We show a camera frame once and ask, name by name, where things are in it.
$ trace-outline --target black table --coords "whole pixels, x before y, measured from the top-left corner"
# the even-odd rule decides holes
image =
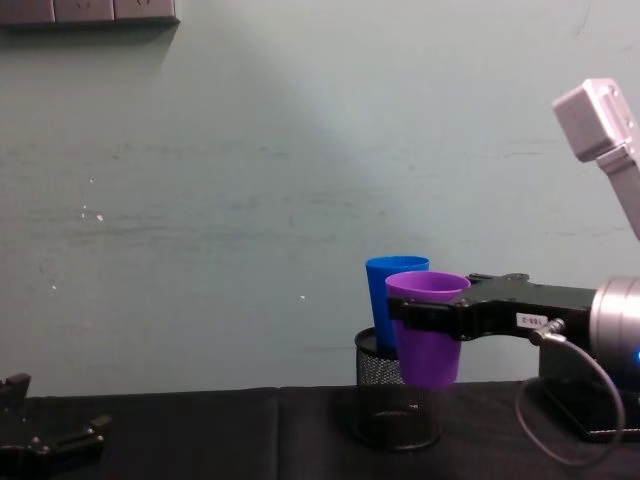
[[[587,471],[561,467],[524,436],[513,413],[517,383],[457,384],[442,392],[440,441],[385,453],[343,429],[351,388],[78,398],[34,398],[29,416],[55,431],[113,417],[104,460],[61,479],[639,479],[640,444]],[[578,440],[528,399],[537,433],[568,456],[602,446]]]

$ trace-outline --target power outlet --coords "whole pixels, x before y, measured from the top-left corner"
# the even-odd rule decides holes
[[[57,23],[113,22],[113,0],[54,0]]]
[[[0,26],[44,25],[54,21],[53,0],[0,0]]]
[[[178,21],[175,0],[114,0],[116,20]]]

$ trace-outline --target black cable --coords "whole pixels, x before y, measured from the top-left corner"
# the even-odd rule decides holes
[[[522,382],[522,385],[520,385],[520,388],[518,389],[518,393],[516,394],[516,400],[514,405],[515,411],[516,411],[516,417],[518,418],[518,422],[520,423],[520,426],[522,427],[524,432],[527,434],[527,436],[531,439],[531,441],[535,443],[537,447],[540,450],[542,450],[545,454],[553,458],[556,462],[561,463],[562,465],[565,465],[567,467],[575,467],[575,468],[592,467],[602,462],[605,458],[611,455],[611,453],[616,449],[616,447],[618,447],[618,445],[620,444],[620,441],[622,440],[622,435],[624,433],[624,428],[626,424],[625,411],[624,411],[624,405],[622,404],[622,398],[620,397],[620,393],[618,392],[618,389],[613,383],[613,380],[611,380],[611,377],[607,374],[607,372],[604,371],[604,369],[598,364],[598,362],[596,362],[583,349],[571,343],[562,335],[558,335],[555,333],[544,335],[542,337],[542,341],[555,343],[557,345],[563,345],[573,350],[584,361],[586,361],[598,373],[598,375],[600,375],[600,378],[602,378],[603,382],[607,386],[609,393],[611,393],[611,398],[613,400],[613,404],[616,409],[616,432],[614,433],[613,438],[611,439],[611,442],[609,442],[607,446],[602,451],[600,451],[600,453],[586,460],[570,460],[551,451],[546,445],[544,445],[540,441],[540,439],[538,439],[538,437],[536,437],[533,434],[529,426],[524,421],[524,417],[522,416],[522,409],[520,407],[520,404],[522,402],[522,396],[524,395],[524,392],[526,391],[527,387],[532,383],[539,381],[540,380],[539,377],[530,378],[529,380]]]

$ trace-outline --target cup rim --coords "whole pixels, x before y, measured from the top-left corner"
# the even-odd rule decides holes
[[[403,287],[401,285],[398,285],[396,283],[394,283],[396,280],[399,280],[403,277],[408,277],[408,276],[417,276],[417,275],[428,275],[431,277],[448,277],[448,278],[455,278],[456,280],[464,280],[465,285],[461,286],[460,288],[455,288],[452,290],[428,290],[428,289],[424,289],[424,288],[411,288],[408,289],[406,287]],[[471,286],[471,281],[463,276],[463,275],[457,275],[455,273],[451,273],[451,272],[438,272],[438,271],[432,271],[432,270],[426,270],[426,271],[412,271],[412,272],[400,272],[400,273],[396,273],[394,275],[391,275],[389,277],[386,278],[385,280],[385,284],[388,287],[392,287],[392,288],[397,288],[399,290],[410,290],[413,292],[420,292],[420,293],[456,293],[459,292],[461,290],[464,290],[465,288],[469,288]]]
[[[386,255],[370,258],[366,266],[368,268],[402,268],[425,264],[429,264],[429,259],[419,255]]]

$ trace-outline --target black mesh cup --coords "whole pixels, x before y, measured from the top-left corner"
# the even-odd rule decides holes
[[[405,385],[394,350],[378,348],[375,328],[355,338],[358,376],[354,433],[369,446],[410,451],[440,437],[435,393]]]

